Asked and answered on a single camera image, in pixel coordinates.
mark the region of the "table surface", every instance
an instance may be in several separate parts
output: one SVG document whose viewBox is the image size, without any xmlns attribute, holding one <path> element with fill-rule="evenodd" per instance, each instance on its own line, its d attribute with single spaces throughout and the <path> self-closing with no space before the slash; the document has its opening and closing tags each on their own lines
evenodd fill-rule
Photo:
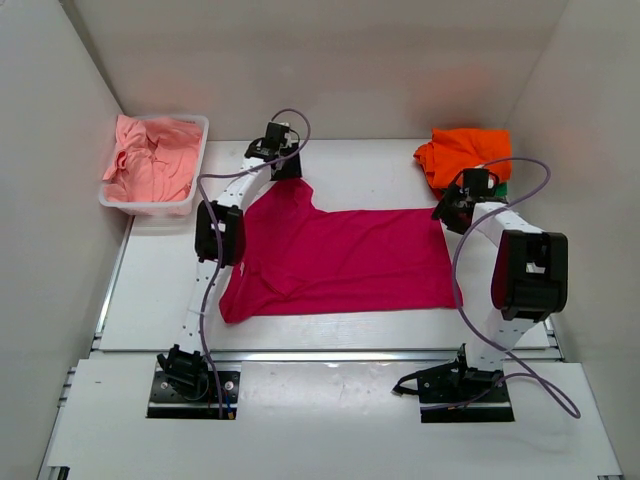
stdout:
<svg viewBox="0 0 640 480">
<path fill-rule="evenodd" d="M 418 400 L 390 394 L 424 364 L 242 364 L 233 422 L 145 418 L 155 358 L 81 361 L 48 465 L 102 478 L 593 479 L 620 470 L 579 364 L 531 363 L 582 412 L 537 384 L 508 383 L 515 422 L 421 424 Z M 519 367 L 506 365 L 505 373 Z"/>
<path fill-rule="evenodd" d="M 309 142 L 301 155 L 302 169 L 314 188 L 314 205 L 326 211 L 435 206 L 422 170 L 413 161 L 413 152 L 426 141 Z M 246 146 L 247 142 L 208 142 L 203 172 L 237 171 Z M 227 183 L 210 180 L 210 197 L 219 195 Z M 111 296 L 102 350 L 163 351 L 176 342 L 195 282 L 194 230 L 195 208 L 184 218 L 135 218 Z M 452 254 L 459 236 L 445 231 L 445 237 Z M 491 242 L 474 233 L 459 265 L 465 307 L 477 322 L 491 308 L 495 257 Z M 228 277 L 230 269 L 225 272 Z M 471 333 L 457 312 L 447 309 L 253 317 L 237 325 L 225 324 L 216 309 L 208 318 L 207 337 L 212 349 L 227 351 L 429 350 L 457 349 Z M 546 347 L 543 325 L 527 332 L 518 344 L 524 349 Z"/>
</svg>

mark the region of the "orange cloth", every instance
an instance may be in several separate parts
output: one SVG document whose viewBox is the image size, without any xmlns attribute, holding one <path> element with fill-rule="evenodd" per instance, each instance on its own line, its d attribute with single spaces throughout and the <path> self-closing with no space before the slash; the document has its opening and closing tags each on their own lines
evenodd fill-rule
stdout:
<svg viewBox="0 0 640 480">
<path fill-rule="evenodd" d="M 511 156 L 511 141 L 507 130 L 457 128 L 431 132 L 431 141 L 422 145 L 413 158 L 427 176 L 431 188 L 447 188 L 465 168 L 473 168 L 489 160 Z M 511 162 L 487 167 L 504 183 L 511 177 Z"/>
</svg>

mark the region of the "white wall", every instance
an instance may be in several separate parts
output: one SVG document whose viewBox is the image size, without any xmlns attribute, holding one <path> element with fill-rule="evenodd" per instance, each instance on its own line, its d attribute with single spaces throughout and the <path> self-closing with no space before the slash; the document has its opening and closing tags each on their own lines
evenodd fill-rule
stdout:
<svg viewBox="0 0 640 480">
<path fill-rule="evenodd" d="M 501 126 L 565 4 L 75 0 L 72 17 L 128 114 L 204 113 L 228 140 L 296 106 L 315 138 L 422 138 Z"/>
<path fill-rule="evenodd" d="M 118 110 L 55 0 L 0 0 L 2 479 L 36 477 L 90 345 L 124 230 L 97 201 Z"/>
<path fill-rule="evenodd" d="M 628 479 L 640 479 L 639 46 L 637 0 L 571 0 L 508 122 L 516 151 L 553 168 L 523 210 L 569 237 L 557 326 Z"/>
</svg>

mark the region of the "cloth in bin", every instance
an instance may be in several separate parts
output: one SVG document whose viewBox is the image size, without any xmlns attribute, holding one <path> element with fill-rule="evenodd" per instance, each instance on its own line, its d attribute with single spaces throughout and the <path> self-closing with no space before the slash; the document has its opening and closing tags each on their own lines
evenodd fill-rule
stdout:
<svg viewBox="0 0 640 480">
<path fill-rule="evenodd" d="M 104 174 L 110 202 L 178 202 L 191 190 L 202 130 L 169 117 L 119 115 L 116 154 Z"/>
<path fill-rule="evenodd" d="M 511 156 L 511 141 L 507 130 L 434 128 L 431 141 L 413 154 L 424 170 L 433 190 L 446 189 L 455 176 L 465 168 L 473 168 L 490 160 Z M 511 161 L 487 167 L 500 179 L 500 184 L 511 177 Z"/>
<path fill-rule="evenodd" d="M 281 180 L 246 212 L 246 251 L 222 317 L 455 307 L 433 209 L 324 212 L 301 179 Z"/>
</svg>

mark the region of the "folded cloth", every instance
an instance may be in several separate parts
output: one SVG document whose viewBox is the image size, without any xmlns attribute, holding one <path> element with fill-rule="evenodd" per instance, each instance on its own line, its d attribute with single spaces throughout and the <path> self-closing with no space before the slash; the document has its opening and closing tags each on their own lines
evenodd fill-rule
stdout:
<svg viewBox="0 0 640 480">
<path fill-rule="evenodd" d="M 444 189 L 465 168 L 473 168 L 489 160 L 511 156 L 511 141 L 507 130 L 457 128 L 431 132 L 431 141 L 422 145 L 413 158 L 422 165 L 431 188 Z M 511 162 L 487 167 L 504 183 L 511 177 Z"/>
<path fill-rule="evenodd" d="M 455 307 L 433 209 L 327 213 L 301 179 L 281 180 L 246 212 L 246 251 L 222 317 Z"/>
<path fill-rule="evenodd" d="M 200 155 L 202 130 L 169 117 L 138 120 L 119 115 L 116 154 L 103 180 L 110 202 L 184 200 Z"/>
</svg>

